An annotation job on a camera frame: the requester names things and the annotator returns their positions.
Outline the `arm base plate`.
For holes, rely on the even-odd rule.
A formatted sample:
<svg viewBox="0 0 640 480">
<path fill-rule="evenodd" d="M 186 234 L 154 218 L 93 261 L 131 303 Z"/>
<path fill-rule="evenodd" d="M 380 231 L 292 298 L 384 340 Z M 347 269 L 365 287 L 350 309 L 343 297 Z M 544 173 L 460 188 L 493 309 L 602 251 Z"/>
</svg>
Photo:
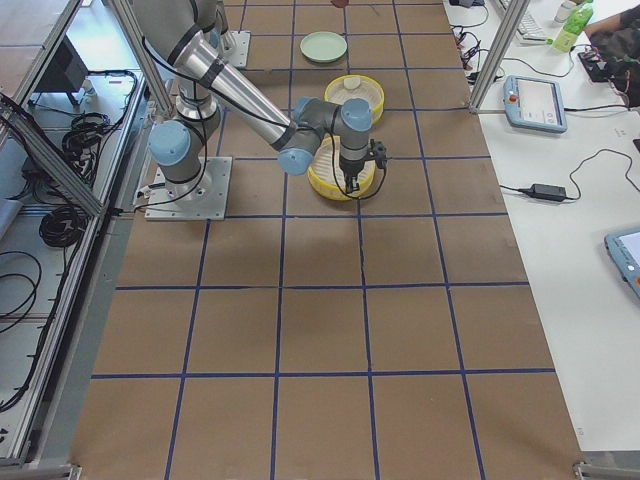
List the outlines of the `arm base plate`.
<svg viewBox="0 0 640 480">
<path fill-rule="evenodd" d="M 220 37 L 223 58 L 237 69 L 247 66 L 251 32 L 247 30 L 228 30 Z"/>
<path fill-rule="evenodd" d="M 184 184 L 165 179 L 156 168 L 155 183 L 161 186 L 149 193 L 150 207 L 145 208 L 148 221 L 222 221 L 226 217 L 229 184 L 232 173 L 231 157 L 199 157 L 204 173 Z"/>
</svg>

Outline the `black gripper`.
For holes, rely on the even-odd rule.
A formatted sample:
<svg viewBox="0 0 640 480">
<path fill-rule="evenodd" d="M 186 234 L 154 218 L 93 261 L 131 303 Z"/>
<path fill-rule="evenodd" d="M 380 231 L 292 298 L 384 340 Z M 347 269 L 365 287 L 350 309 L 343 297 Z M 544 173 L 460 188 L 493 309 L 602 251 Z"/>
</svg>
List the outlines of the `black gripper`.
<svg viewBox="0 0 640 480">
<path fill-rule="evenodd" d="M 342 172 L 344 175 L 345 191 L 356 192 L 360 190 L 358 176 L 362 171 L 361 160 L 343 160 Z"/>
</svg>

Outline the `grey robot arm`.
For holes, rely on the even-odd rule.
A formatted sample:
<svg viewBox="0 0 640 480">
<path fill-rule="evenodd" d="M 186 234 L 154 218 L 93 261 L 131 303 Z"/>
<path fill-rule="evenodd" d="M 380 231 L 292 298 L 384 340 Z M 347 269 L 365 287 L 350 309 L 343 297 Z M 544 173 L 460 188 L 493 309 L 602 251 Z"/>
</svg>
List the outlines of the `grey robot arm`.
<svg viewBox="0 0 640 480">
<path fill-rule="evenodd" d="M 143 36 L 175 73 L 214 96 L 278 152 L 281 168 L 290 175 L 308 170 L 322 140 L 338 136 L 338 166 L 342 194 L 351 198 L 360 189 L 359 174 L 367 162 L 387 169 L 386 148 L 370 138 L 372 112 L 366 100 L 334 104 L 305 97 L 292 119 L 239 70 L 228 63 L 224 46 L 229 31 L 222 1 L 134 1 Z"/>
<path fill-rule="evenodd" d="M 230 55 L 236 47 L 229 30 L 223 0 L 194 0 L 190 2 L 194 21 L 201 28 L 210 44 L 223 55 Z"/>
</svg>

